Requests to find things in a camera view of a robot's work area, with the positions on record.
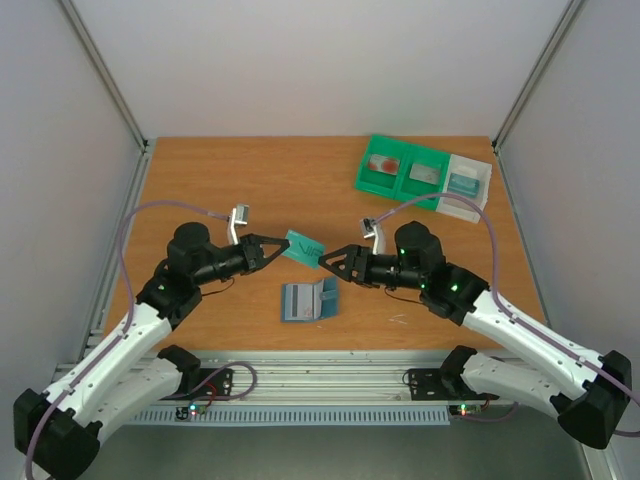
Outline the blue card holder wallet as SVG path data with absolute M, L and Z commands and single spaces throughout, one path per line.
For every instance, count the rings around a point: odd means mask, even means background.
M 339 290 L 338 279 L 335 276 L 324 278 L 315 283 L 315 319 L 307 322 L 291 322 L 285 321 L 283 318 L 284 310 L 284 284 L 281 288 L 281 322 L 282 323 L 313 323 L 327 318 L 334 317 L 339 311 Z

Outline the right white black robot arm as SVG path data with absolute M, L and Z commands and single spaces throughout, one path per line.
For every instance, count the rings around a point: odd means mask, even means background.
M 605 449 L 632 392 L 630 360 L 581 346 L 508 303 L 487 281 L 447 261 L 440 240 L 412 221 L 396 230 L 395 254 L 350 244 L 321 256 L 320 266 L 363 287 L 412 289 L 432 314 L 479 333 L 527 362 L 501 363 L 458 346 L 440 368 L 444 390 L 472 391 L 536 409 L 555 419 L 574 440 Z

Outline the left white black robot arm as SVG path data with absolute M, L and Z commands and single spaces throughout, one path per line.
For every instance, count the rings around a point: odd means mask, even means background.
M 193 312 L 203 285 L 257 272 L 290 245 L 256 234 L 229 237 L 230 244 L 218 247 L 205 225 L 180 225 L 166 258 L 118 326 L 43 392 L 27 389 L 16 399 L 14 442 L 26 456 L 23 478 L 77 479 L 141 410 L 174 394 L 189 398 L 199 391 L 200 362 L 177 346 L 162 350 L 141 372 L 131 369 Z

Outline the teal VIP card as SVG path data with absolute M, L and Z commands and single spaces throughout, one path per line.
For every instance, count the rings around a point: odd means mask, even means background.
M 283 256 L 302 265 L 317 269 L 319 258 L 325 253 L 325 245 L 299 232 L 289 230 L 286 234 L 289 247 Z

